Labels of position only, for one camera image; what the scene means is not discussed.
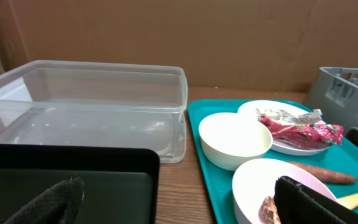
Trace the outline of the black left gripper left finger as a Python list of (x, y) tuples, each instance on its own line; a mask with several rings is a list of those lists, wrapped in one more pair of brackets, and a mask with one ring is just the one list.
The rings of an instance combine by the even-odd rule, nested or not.
[(83, 197), (83, 179), (70, 177), (42, 192), (4, 224), (73, 224)]

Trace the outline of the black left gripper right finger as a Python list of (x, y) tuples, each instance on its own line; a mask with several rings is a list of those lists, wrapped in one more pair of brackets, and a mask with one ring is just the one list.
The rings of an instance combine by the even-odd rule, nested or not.
[(275, 182), (282, 224), (358, 224), (358, 214), (288, 176)]

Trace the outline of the orange carrot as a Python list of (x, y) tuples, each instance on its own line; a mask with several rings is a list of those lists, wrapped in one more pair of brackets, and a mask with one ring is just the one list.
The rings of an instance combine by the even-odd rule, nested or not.
[(353, 184), (358, 181), (358, 179), (353, 175), (345, 174), (342, 172), (324, 169), (317, 166), (311, 166), (308, 164), (302, 164), (299, 162), (288, 161), (288, 163), (307, 171), (322, 182), (333, 184)]

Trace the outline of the pink bowl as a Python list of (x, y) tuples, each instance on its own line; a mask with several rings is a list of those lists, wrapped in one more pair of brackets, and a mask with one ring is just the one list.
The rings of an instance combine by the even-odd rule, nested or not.
[(234, 213), (238, 223), (261, 224), (260, 207), (264, 199), (275, 194), (275, 182), (288, 176), (337, 202), (334, 194), (307, 171), (276, 159), (253, 159), (237, 168), (232, 178)]

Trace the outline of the red snack wrapper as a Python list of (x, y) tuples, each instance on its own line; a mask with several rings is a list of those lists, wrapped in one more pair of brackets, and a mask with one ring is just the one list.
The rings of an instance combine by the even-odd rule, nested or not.
[(307, 149), (324, 149), (341, 145), (344, 127), (338, 124), (283, 125), (262, 115), (258, 121), (267, 127), (274, 139)]

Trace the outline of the pale green bowl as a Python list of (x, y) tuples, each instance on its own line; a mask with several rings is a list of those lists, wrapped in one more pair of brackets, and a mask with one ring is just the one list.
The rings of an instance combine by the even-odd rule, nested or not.
[(267, 127), (238, 113), (211, 114), (201, 120), (198, 133), (206, 158), (229, 171), (263, 157), (273, 144)]

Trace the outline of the white tissue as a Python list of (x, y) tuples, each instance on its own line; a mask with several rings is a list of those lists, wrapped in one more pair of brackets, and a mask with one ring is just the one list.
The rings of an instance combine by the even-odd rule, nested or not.
[(295, 115), (285, 110), (271, 109), (262, 111), (256, 109), (255, 112), (257, 113), (259, 119), (264, 117), (281, 125), (315, 124), (322, 120), (321, 117), (323, 115), (319, 109), (313, 110), (312, 112), (303, 113), (301, 115)]

